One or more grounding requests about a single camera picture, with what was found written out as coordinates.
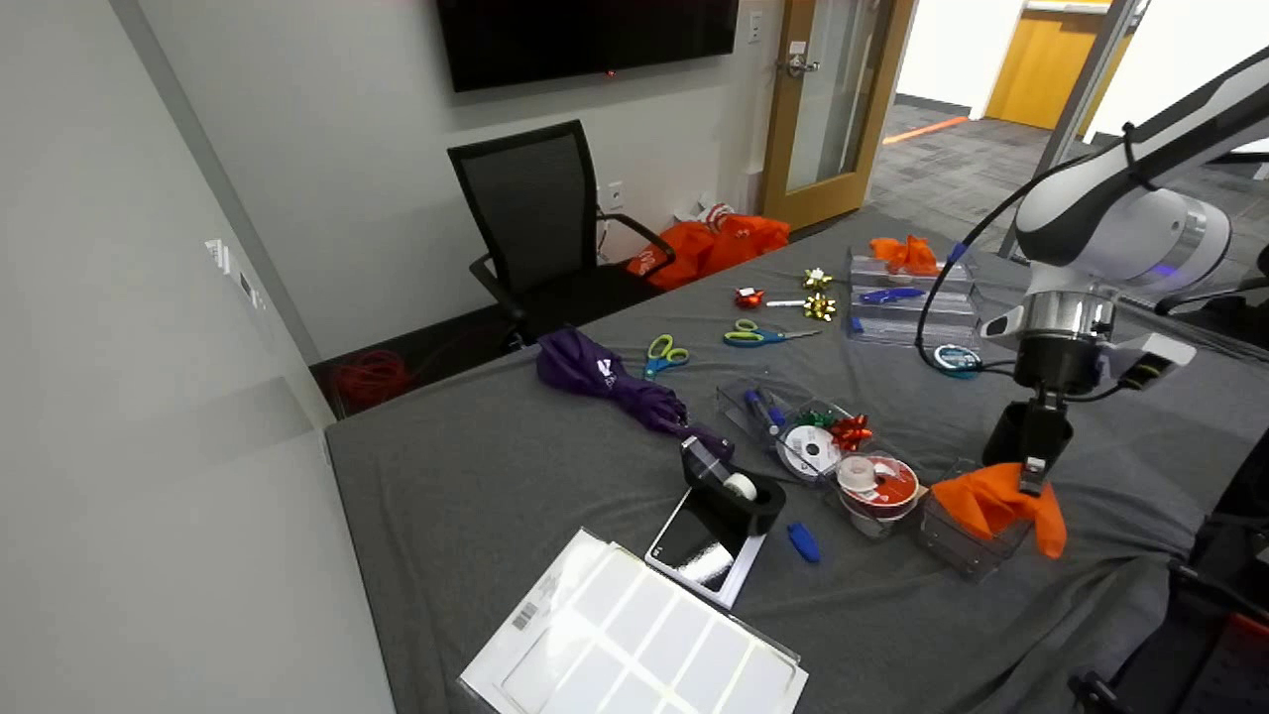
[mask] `black cable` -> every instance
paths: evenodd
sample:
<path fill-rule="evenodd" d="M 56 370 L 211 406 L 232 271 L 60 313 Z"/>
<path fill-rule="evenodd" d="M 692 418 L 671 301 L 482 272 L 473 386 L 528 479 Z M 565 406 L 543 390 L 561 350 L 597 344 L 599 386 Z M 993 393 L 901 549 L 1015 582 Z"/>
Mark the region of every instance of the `black cable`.
<path fill-rule="evenodd" d="M 981 227 L 974 227 L 974 229 L 951 245 L 943 271 L 942 271 L 935 280 L 927 284 L 926 307 L 922 307 L 922 313 L 917 313 L 917 353 L 922 353 L 922 361 L 926 361 L 927 370 L 948 371 L 948 377 L 955 377 L 955 371 L 999 371 L 997 366 L 985 366 L 985 361 L 981 361 L 975 370 L 943 370 L 943 366 L 926 350 L 927 311 L 931 311 L 935 293 L 943 289 L 951 264 L 985 238 L 985 229 L 989 229 L 1008 206 L 1015 206 L 1036 182 L 1044 182 L 1044 177 L 1050 177 L 1055 169 L 1066 169 L 1066 165 L 1075 165 L 1075 164 L 1083 164 L 1083 160 L 1073 160 L 1073 164 L 1059 164 L 1059 165 L 1040 169 L 1033 182 L 1022 182 L 1018 189 L 1013 189 L 993 215 L 981 219 Z"/>
<path fill-rule="evenodd" d="M 1157 186 L 1144 174 L 1144 165 L 1140 165 L 1135 135 L 1140 135 L 1140 123 L 1124 123 L 1124 164 L 1126 164 L 1126 174 L 1130 174 L 1144 189 L 1157 189 Z"/>
<path fill-rule="evenodd" d="M 1066 393 L 1066 406 L 1094 406 L 1094 402 L 1107 402 L 1107 398 L 1115 398 L 1115 393 L 1124 393 L 1124 382 L 1112 386 L 1112 390 L 1104 390 L 1104 393 Z"/>
<path fill-rule="evenodd" d="M 1259 623 L 1269 623 L 1269 612 L 1262 604 L 1252 604 L 1250 595 L 1234 591 L 1231 582 L 1222 578 L 1210 578 L 1206 570 L 1189 566 L 1189 563 L 1174 563 L 1169 566 L 1182 582 L 1197 586 L 1197 591 L 1210 591 L 1225 604 L 1234 604 L 1241 616 L 1259 617 Z"/>

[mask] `silver metal part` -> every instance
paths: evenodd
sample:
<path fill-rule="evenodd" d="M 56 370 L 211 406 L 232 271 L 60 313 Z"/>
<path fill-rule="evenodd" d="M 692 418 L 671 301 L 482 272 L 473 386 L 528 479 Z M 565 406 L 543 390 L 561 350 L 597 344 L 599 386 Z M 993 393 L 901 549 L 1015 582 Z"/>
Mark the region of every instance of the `silver metal part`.
<path fill-rule="evenodd" d="M 1112 289 L 1050 289 L 1050 293 L 1028 296 L 1022 334 L 1107 341 L 1112 329 L 1115 329 Z"/>

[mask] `orange bag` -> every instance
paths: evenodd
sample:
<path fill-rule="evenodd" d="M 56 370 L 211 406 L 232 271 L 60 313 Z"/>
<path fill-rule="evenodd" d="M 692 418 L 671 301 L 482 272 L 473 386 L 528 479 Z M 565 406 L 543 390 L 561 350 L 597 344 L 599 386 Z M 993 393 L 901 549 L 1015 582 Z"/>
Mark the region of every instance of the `orange bag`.
<path fill-rule="evenodd" d="M 676 223 L 663 242 L 676 250 L 676 263 L 656 271 L 658 250 L 648 245 L 629 263 L 636 278 L 648 278 L 658 289 L 677 289 L 705 272 L 730 271 L 778 245 L 790 245 L 790 223 L 773 223 L 763 215 L 720 215 L 710 223 Z"/>

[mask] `red object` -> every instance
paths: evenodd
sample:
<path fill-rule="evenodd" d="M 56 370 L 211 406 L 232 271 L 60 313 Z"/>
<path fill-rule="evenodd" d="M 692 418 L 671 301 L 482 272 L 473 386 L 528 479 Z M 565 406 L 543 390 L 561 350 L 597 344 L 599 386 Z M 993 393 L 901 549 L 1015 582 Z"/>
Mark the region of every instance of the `red object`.
<path fill-rule="evenodd" d="M 656 271 L 648 280 L 658 289 L 676 289 L 790 245 L 790 223 L 773 223 L 763 215 L 724 215 L 716 223 L 676 223 L 663 242 L 676 245 L 676 263 Z M 652 245 L 636 252 L 629 271 L 642 278 L 652 264 L 658 264 L 658 259 L 663 250 Z"/>
<path fill-rule="evenodd" d="M 763 311 L 763 307 L 766 307 L 766 296 L 753 284 L 737 289 L 737 311 Z"/>
<path fill-rule="evenodd" d="M 874 440 L 874 424 L 866 414 L 844 418 L 833 424 L 833 440 L 840 452 L 862 452 Z"/>
<path fill-rule="evenodd" d="M 922 234 L 874 238 L 874 263 L 881 263 L 890 272 L 922 272 L 922 278 L 942 272 L 942 259 Z"/>
<path fill-rule="evenodd" d="M 416 390 L 420 377 L 392 350 L 368 350 L 332 370 L 332 393 L 348 414 Z"/>

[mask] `orange object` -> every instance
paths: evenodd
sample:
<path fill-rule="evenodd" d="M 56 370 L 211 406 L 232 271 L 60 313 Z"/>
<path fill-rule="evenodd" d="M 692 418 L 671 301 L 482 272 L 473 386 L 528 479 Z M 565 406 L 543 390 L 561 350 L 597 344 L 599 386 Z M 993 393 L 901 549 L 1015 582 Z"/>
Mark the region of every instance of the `orange object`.
<path fill-rule="evenodd" d="M 931 501 L 975 538 L 997 538 L 1008 529 L 1033 523 L 1036 551 L 1044 561 L 1063 561 L 1066 521 L 1059 490 L 1046 483 L 1040 494 L 1018 490 L 1022 465 L 989 465 L 955 479 L 931 483 Z"/>
<path fill-rule="evenodd" d="M 648 280 L 658 289 L 677 289 L 705 272 L 730 271 L 778 245 L 790 245 L 790 223 L 763 215 L 724 215 L 716 223 L 676 223 L 663 242 L 676 245 L 676 263 L 656 271 Z M 648 272 L 658 250 L 642 250 L 629 263 L 631 272 Z"/>
<path fill-rule="evenodd" d="M 922 238 L 874 238 L 874 263 L 881 263 L 890 272 L 942 272 L 942 252 Z"/>

